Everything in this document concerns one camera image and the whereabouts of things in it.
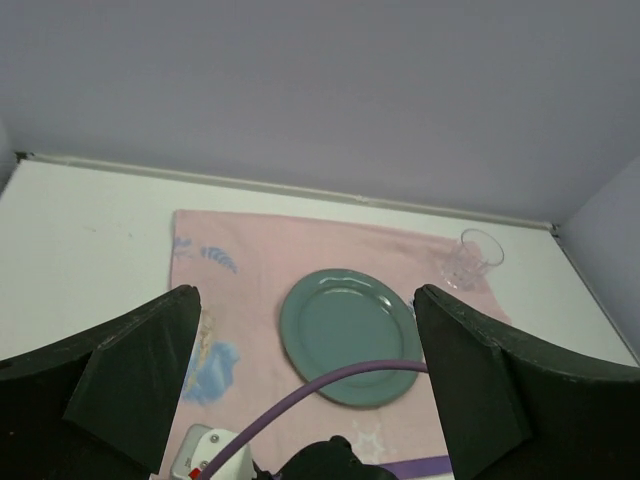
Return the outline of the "clear drinking glass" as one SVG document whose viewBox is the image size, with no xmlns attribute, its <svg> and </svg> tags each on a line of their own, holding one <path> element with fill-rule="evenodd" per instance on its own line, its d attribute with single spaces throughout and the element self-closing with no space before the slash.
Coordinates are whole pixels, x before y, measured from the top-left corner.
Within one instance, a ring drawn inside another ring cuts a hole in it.
<svg viewBox="0 0 640 480">
<path fill-rule="evenodd" d="M 460 234 L 445 255 L 441 274 L 452 288 L 469 291 L 504 260 L 503 247 L 492 235 L 469 228 Z"/>
</svg>

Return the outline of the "teal ceramic plate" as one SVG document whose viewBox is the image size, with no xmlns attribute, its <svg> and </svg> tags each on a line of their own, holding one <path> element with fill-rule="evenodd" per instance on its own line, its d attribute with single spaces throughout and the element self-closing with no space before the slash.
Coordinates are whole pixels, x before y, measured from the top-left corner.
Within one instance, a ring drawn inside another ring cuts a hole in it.
<svg viewBox="0 0 640 480">
<path fill-rule="evenodd" d="M 285 297 L 279 336 L 296 372 L 311 381 L 374 360 L 423 360 L 413 313 L 381 281 L 325 269 L 300 279 Z"/>
</svg>

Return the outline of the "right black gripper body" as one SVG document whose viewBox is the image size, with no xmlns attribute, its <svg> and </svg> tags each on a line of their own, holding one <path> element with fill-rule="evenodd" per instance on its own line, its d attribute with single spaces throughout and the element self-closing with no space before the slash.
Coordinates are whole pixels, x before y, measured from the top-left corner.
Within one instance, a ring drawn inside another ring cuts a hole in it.
<svg viewBox="0 0 640 480">
<path fill-rule="evenodd" d="M 307 445 L 276 473 L 259 470 L 260 479 L 374 480 L 384 479 L 385 469 L 363 463 L 349 441 L 339 435 Z"/>
</svg>

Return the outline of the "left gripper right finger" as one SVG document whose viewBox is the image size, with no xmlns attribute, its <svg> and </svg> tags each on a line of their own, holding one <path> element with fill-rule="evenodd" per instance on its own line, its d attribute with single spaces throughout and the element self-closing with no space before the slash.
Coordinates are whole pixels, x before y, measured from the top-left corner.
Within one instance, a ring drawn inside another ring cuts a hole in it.
<svg viewBox="0 0 640 480">
<path fill-rule="evenodd" d="M 638 368 L 549 343 L 434 285 L 414 308 L 455 478 L 638 478 Z"/>
</svg>

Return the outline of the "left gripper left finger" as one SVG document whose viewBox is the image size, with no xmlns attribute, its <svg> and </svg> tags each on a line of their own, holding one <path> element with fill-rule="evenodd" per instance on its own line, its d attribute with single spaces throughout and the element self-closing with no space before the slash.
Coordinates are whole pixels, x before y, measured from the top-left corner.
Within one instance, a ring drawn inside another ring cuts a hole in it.
<svg viewBox="0 0 640 480">
<path fill-rule="evenodd" d="M 1 362 L 4 479 L 147 479 L 159 472 L 201 314 L 179 286 Z"/>
</svg>

